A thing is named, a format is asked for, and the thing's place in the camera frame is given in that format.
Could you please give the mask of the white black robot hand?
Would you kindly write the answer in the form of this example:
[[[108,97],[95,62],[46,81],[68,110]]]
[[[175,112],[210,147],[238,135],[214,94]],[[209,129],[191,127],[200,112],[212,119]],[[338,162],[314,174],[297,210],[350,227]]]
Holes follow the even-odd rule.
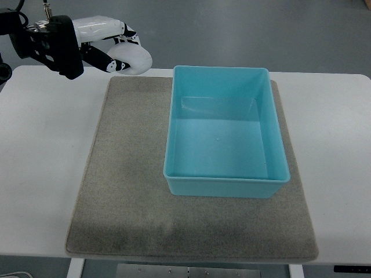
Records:
[[[68,16],[50,17],[51,51],[56,72],[68,79],[83,73],[83,62],[104,71],[116,72],[116,62],[107,54],[118,43],[141,46],[139,36],[123,21],[105,16],[71,20]]]

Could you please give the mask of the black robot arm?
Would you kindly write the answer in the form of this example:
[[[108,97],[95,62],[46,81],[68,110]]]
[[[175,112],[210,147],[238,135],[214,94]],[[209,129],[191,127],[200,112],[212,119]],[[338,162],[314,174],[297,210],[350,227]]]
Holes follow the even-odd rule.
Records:
[[[50,70],[57,70],[51,51],[52,30],[48,27],[50,19],[41,20],[34,24],[21,10],[24,1],[19,1],[12,8],[1,8],[1,35],[10,38],[12,46],[21,59],[32,58]]]

